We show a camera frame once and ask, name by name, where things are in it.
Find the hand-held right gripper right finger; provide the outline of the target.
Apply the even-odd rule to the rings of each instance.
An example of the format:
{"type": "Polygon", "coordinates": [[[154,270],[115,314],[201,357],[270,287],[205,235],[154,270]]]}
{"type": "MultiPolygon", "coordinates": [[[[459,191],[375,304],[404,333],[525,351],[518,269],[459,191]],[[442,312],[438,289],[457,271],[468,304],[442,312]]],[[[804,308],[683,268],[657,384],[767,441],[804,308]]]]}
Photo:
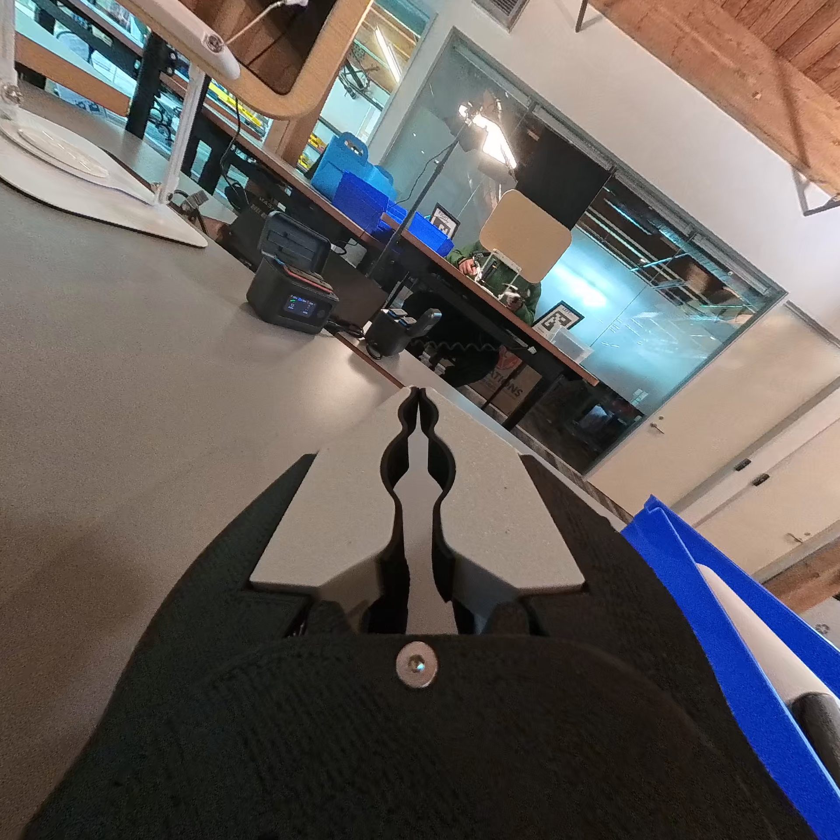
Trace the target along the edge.
{"type": "Polygon", "coordinates": [[[434,389],[418,393],[433,507],[432,568],[456,631],[523,597],[570,595],[585,577],[519,452],[434,389]]]}

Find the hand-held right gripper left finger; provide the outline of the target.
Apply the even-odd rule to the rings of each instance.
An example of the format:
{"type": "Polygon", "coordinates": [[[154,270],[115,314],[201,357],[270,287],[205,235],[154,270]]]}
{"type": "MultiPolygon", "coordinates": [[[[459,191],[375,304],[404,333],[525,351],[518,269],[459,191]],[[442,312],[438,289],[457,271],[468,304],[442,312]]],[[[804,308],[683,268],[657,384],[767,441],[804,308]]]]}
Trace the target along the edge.
{"type": "Polygon", "coordinates": [[[419,396],[402,389],[320,448],[250,575],[254,588],[336,602],[366,632],[405,633],[411,575],[395,486],[419,396]]]}

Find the blue bin with white label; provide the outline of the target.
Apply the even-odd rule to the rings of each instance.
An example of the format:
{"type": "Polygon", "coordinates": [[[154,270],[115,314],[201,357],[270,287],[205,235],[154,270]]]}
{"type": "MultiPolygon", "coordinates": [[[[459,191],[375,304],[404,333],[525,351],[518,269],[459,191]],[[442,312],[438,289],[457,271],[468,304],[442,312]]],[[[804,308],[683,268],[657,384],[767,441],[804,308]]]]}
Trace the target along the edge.
{"type": "MultiPolygon", "coordinates": [[[[797,616],[747,572],[656,497],[648,498],[623,536],[666,588],[705,655],[731,718],[715,735],[734,737],[732,749],[750,771],[804,826],[810,838],[838,838],[838,729],[789,710],[742,642],[697,570],[717,572],[774,630],[787,636],[797,616]]],[[[803,624],[809,624],[798,617],[803,624]]]]}

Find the white rounded object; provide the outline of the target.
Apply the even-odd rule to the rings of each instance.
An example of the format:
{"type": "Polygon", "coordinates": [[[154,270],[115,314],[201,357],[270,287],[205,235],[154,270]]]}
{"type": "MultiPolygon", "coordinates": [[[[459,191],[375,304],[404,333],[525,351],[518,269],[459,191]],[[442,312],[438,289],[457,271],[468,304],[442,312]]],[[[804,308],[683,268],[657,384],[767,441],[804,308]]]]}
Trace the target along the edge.
{"type": "Polygon", "coordinates": [[[788,709],[838,729],[838,648],[797,616],[793,630],[784,636],[711,567],[698,563],[696,568],[788,709]]]}

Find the brown cardboard box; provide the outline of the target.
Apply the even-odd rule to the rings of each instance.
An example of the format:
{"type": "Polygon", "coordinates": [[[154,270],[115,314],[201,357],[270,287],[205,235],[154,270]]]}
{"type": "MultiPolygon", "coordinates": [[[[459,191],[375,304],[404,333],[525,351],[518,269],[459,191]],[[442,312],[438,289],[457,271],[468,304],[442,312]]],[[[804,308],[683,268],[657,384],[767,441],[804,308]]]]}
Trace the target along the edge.
{"type": "Polygon", "coordinates": [[[479,403],[490,401],[500,415],[509,416],[541,382],[541,375],[522,363],[519,357],[500,349],[496,366],[482,380],[475,383],[479,403]]]}

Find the grey desk with wood edge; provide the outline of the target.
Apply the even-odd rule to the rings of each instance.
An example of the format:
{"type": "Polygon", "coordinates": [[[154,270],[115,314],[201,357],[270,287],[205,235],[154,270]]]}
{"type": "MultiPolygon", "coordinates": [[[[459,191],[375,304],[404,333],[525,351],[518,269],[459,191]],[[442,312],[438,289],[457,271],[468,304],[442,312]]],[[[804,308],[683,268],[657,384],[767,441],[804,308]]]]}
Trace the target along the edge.
{"type": "Polygon", "coordinates": [[[130,99],[73,53],[67,50],[55,52],[26,33],[17,31],[15,59],[19,65],[48,81],[68,88],[121,117],[128,116],[130,99]]]}
{"type": "Polygon", "coordinates": [[[317,207],[319,221],[325,217],[331,218],[328,223],[330,232],[336,232],[338,228],[343,230],[339,242],[354,240],[375,252],[383,250],[380,241],[366,233],[360,225],[316,191],[296,166],[252,141],[244,124],[237,127],[234,122],[230,122],[208,98],[208,90],[208,83],[205,83],[202,103],[187,142],[187,155],[182,168],[185,174],[192,174],[195,160],[193,150],[197,150],[201,143],[208,147],[207,159],[197,179],[205,193],[212,196],[219,186],[226,186],[229,180],[228,169],[233,167],[250,181],[257,182],[265,192],[273,191],[284,209],[306,207],[308,210],[305,214],[310,216],[312,208],[317,207]]]}
{"type": "Polygon", "coordinates": [[[598,379],[581,364],[555,347],[548,339],[508,310],[487,290],[477,285],[449,264],[445,257],[414,234],[400,234],[396,261],[452,307],[472,321],[481,331],[515,354],[520,362],[540,374],[540,381],[507,416],[502,426],[511,431],[555,386],[562,373],[578,375],[588,385],[598,379]]]}

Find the clear plastic container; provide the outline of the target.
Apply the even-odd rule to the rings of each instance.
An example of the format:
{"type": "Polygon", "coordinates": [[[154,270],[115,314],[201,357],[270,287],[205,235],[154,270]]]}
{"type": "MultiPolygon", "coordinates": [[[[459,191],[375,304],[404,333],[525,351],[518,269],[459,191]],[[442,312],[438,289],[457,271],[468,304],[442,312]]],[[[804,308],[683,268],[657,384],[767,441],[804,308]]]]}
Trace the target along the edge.
{"type": "Polygon", "coordinates": [[[583,364],[594,351],[590,344],[583,342],[573,331],[567,328],[556,329],[551,335],[550,341],[554,347],[576,364],[583,364]]]}

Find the black battery charging case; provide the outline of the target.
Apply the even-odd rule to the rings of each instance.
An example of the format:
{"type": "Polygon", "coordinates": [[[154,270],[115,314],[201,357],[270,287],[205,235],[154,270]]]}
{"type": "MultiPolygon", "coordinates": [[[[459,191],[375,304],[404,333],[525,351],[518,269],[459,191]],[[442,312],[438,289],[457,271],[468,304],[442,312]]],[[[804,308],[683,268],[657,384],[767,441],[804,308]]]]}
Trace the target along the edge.
{"type": "Polygon", "coordinates": [[[260,262],[246,300],[260,320],[320,333],[340,304],[322,277],[331,243],[281,211],[270,213],[259,238],[260,262]]]}
{"type": "Polygon", "coordinates": [[[425,339],[442,317],[442,312],[435,308],[426,310],[420,318],[408,315],[403,309],[382,309],[364,333],[364,348],[376,361],[397,356],[409,344],[425,339]]]}

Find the white door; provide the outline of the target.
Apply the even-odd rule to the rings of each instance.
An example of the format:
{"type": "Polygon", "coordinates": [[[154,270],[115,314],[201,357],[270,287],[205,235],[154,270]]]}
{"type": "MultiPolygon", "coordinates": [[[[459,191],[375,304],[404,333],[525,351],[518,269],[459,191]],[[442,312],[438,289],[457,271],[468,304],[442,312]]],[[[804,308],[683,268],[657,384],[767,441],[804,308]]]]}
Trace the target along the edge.
{"type": "Polygon", "coordinates": [[[789,304],[747,328],[588,474],[634,515],[701,492],[838,379],[838,337],[789,304]]]}
{"type": "Polygon", "coordinates": [[[839,421],[807,421],[755,449],[679,515],[744,571],[807,546],[839,517],[839,421]]]}

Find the glass room window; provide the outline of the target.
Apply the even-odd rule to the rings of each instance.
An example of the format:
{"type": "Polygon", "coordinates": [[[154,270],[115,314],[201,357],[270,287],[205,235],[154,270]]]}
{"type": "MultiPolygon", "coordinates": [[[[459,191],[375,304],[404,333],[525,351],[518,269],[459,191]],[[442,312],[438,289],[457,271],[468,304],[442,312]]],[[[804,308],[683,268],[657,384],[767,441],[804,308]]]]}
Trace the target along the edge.
{"type": "MultiPolygon", "coordinates": [[[[477,104],[490,115],[496,99],[500,114],[492,118],[518,165],[548,128],[613,170],[570,230],[571,246],[540,282],[533,321],[559,301],[584,314],[570,330],[594,349],[582,366],[599,383],[562,373],[515,427],[527,442],[584,472],[769,310],[781,289],[744,267],[457,32],[447,37],[385,154],[398,205],[411,206],[435,168],[435,156],[453,140],[455,126],[448,122],[459,106],[477,104]]],[[[427,219],[441,203],[460,221],[454,248],[468,247],[479,241],[502,195],[517,190],[517,168],[509,175],[478,150],[455,148],[417,211],[427,219]]]]}

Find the blue plastic bin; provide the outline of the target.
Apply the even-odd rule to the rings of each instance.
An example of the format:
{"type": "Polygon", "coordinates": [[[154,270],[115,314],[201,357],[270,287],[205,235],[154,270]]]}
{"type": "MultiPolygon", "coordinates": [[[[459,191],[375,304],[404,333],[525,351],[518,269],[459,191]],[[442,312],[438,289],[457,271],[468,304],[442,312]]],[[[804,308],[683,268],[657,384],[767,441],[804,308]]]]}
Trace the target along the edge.
{"type": "Polygon", "coordinates": [[[396,199],[391,173],[371,163],[365,143],[350,132],[338,134],[328,143],[313,169],[311,186],[332,201],[346,172],[357,176],[390,199],[396,199]]]}
{"type": "Polygon", "coordinates": [[[392,204],[384,211],[381,220],[384,224],[394,224],[394,230],[403,225],[402,236],[412,235],[437,255],[447,257],[454,248],[454,243],[439,227],[421,215],[414,212],[410,222],[405,223],[407,210],[402,206],[392,204]]]}
{"type": "Polygon", "coordinates": [[[382,236],[390,230],[383,216],[400,224],[407,210],[398,205],[391,173],[380,166],[368,173],[372,181],[346,171],[342,174],[332,204],[347,218],[371,236],[382,236]]]}

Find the studio light on stand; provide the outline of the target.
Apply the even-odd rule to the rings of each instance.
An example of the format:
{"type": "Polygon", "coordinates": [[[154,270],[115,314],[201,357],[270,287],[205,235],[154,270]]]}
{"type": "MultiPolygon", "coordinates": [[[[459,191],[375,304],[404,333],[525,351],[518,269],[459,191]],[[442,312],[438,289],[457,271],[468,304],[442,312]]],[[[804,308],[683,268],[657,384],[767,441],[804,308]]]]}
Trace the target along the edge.
{"type": "Polygon", "coordinates": [[[499,163],[509,175],[515,172],[518,163],[513,156],[510,144],[498,121],[492,118],[492,116],[498,116],[501,113],[501,102],[498,99],[495,100],[495,108],[496,110],[490,111],[490,115],[486,115],[484,107],[477,104],[466,102],[458,107],[456,115],[448,122],[448,126],[455,126],[454,129],[450,130],[454,136],[453,140],[445,147],[441,154],[435,156],[436,164],[434,170],[426,180],[423,188],[417,193],[415,201],[407,208],[404,219],[394,229],[380,255],[367,270],[367,277],[373,280],[380,278],[389,258],[396,251],[396,247],[400,244],[404,232],[409,228],[426,194],[428,194],[438,177],[442,174],[455,148],[460,147],[465,152],[479,151],[486,157],[499,163]]]}

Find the wooden framed mirror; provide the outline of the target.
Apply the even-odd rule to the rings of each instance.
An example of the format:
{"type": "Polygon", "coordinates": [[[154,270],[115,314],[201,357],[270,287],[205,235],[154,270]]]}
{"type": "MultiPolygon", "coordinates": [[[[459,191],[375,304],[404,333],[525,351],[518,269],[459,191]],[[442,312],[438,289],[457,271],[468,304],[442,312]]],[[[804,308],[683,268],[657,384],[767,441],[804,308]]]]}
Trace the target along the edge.
{"type": "Polygon", "coordinates": [[[314,113],[329,93],[372,2],[120,2],[163,41],[144,57],[155,86],[169,53],[183,56],[188,82],[162,183],[137,183],[77,133],[23,107],[15,65],[15,2],[2,2],[2,181],[65,213],[204,248],[168,207],[203,100],[217,81],[237,103],[270,119],[314,113]]]}

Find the black wall monitor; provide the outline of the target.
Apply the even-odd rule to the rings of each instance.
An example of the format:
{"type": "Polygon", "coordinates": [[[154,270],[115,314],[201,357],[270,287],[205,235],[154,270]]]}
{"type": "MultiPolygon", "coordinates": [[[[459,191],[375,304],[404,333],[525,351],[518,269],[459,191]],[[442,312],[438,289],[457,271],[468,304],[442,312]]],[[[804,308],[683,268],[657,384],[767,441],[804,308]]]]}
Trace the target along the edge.
{"type": "Polygon", "coordinates": [[[568,229],[594,202],[613,169],[543,128],[528,159],[518,165],[516,189],[568,229]]]}

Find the white wall vent grille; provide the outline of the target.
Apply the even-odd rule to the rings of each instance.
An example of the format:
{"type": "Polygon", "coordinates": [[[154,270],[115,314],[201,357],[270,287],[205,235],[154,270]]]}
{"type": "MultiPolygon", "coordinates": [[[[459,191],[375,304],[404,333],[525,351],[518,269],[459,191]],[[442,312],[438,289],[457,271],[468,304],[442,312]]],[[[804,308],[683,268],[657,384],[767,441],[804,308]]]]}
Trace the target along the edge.
{"type": "Polygon", "coordinates": [[[529,1],[472,1],[507,32],[512,31],[529,1]]]}

